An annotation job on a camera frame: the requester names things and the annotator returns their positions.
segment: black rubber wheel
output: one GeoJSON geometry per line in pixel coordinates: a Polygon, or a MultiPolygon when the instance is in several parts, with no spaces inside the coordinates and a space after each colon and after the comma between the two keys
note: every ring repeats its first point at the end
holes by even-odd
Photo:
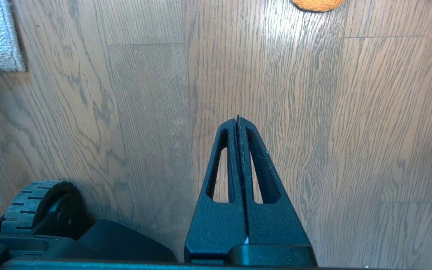
{"type": "Polygon", "coordinates": [[[53,203],[67,193],[78,193],[74,185],[67,181],[35,181],[25,186],[7,207],[1,232],[30,234],[53,203]]]}

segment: orange object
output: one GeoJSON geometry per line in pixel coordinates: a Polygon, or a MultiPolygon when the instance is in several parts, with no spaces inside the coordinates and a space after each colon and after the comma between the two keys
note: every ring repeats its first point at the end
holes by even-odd
{"type": "Polygon", "coordinates": [[[293,0],[304,11],[327,12],[339,7],[344,0],[293,0]]]}

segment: wooden floor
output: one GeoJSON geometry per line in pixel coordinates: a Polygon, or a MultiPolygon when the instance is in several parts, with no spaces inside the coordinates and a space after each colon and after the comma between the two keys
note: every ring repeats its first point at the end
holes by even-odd
{"type": "Polygon", "coordinates": [[[69,179],[181,259],[216,129],[240,114],[319,265],[432,269],[432,0],[13,7],[28,72],[0,73],[0,215],[69,179]]]}

